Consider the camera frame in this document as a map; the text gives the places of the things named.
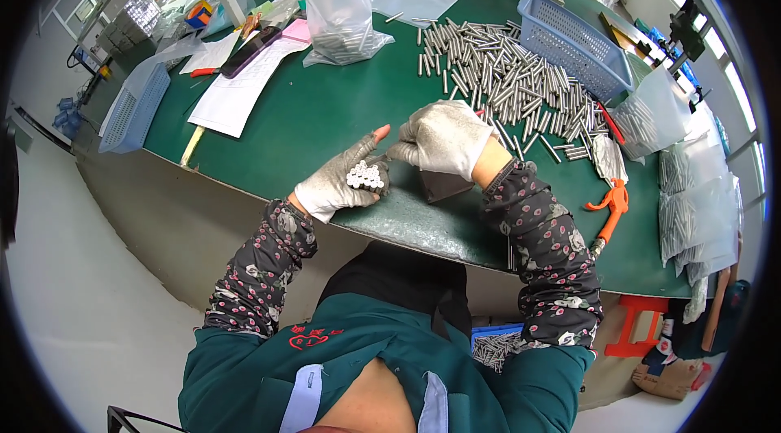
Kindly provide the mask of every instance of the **gloved hand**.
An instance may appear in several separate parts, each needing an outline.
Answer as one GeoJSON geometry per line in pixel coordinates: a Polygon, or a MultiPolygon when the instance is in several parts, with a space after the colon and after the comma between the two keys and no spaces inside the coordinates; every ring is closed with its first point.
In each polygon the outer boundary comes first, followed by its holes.
{"type": "Polygon", "coordinates": [[[390,131],[391,126],[385,125],[374,133],[365,135],[358,143],[328,160],[317,172],[296,185],[294,194],[298,203],[312,217],[327,223],[340,208],[370,206],[380,200],[380,195],[387,195],[390,183],[388,165],[385,162],[376,163],[380,169],[380,180],[385,183],[383,188],[355,189],[347,185],[345,177],[361,160],[374,158],[371,152],[390,131]]]}
{"type": "Polygon", "coordinates": [[[458,174],[472,182],[472,170],[496,128],[480,120],[464,101],[437,101],[418,109],[398,130],[387,154],[425,171],[458,174]]]}

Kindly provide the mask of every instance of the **blue plastic bin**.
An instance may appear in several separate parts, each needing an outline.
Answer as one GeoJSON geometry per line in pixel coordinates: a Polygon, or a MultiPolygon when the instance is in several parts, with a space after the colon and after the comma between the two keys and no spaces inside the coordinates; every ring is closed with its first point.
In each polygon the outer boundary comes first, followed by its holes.
{"type": "Polygon", "coordinates": [[[602,102],[623,91],[634,91],[624,51],[586,21],[550,0],[520,0],[521,46],[553,65],[602,102]]]}
{"type": "Polygon", "coordinates": [[[114,110],[105,127],[98,151],[127,153],[144,146],[152,118],[166,94],[171,77],[163,63],[158,63],[144,85],[138,100],[126,88],[122,88],[114,110]]]}
{"type": "Polygon", "coordinates": [[[523,323],[472,328],[472,351],[475,351],[475,338],[479,336],[506,335],[508,333],[515,333],[516,331],[523,331],[523,323]]]}

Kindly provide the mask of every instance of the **red plastic stool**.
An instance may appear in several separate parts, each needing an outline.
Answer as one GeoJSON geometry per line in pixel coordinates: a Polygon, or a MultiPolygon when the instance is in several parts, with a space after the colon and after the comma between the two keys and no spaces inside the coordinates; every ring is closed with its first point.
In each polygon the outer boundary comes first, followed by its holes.
{"type": "Polygon", "coordinates": [[[621,295],[619,304],[625,306],[626,320],[624,320],[624,328],[621,330],[621,338],[618,343],[607,345],[604,348],[604,354],[606,356],[619,356],[627,358],[630,356],[645,356],[650,349],[654,348],[659,340],[654,340],[654,333],[657,325],[659,325],[659,318],[663,313],[667,312],[667,303],[669,299],[661,297],[641,297],[639,295],[621,295]],[[630,335],[632,334],[632,327],[634,326],[635,319],[641,311],[654,311],[654,317],[650,321],[650,329],[648,330],[648,337],[643,341],[637,341],[630,343],[630,335]]]}

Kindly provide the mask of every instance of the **dark pants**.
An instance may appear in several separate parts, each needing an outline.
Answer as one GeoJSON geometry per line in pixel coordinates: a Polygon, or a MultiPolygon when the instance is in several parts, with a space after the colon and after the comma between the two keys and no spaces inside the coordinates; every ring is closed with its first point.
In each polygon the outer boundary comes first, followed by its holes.
{"type": "Polygon", "coordinates": [[[432,329],[445,338],[443,320],[467,337],[472,336],[466,267],[461,263],[371,242],[331,277],[317,304],[330,295],[345,292],[429,314],[432,329]]]}

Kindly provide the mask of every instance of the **pink paper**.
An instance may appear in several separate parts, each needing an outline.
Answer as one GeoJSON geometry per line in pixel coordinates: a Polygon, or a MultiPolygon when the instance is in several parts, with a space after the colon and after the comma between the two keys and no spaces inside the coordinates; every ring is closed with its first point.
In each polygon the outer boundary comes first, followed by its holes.
{"type": "Polygon", "coordinates": [[[290,26],[285,28],[285,31],[282,31],[282,36],[288,37],[291,40],[297,40],[299,42],[312,42],[312,37],[309,35],[309,27],[307,26],[306,20],[300,18],[293,21],[290,26]]]}

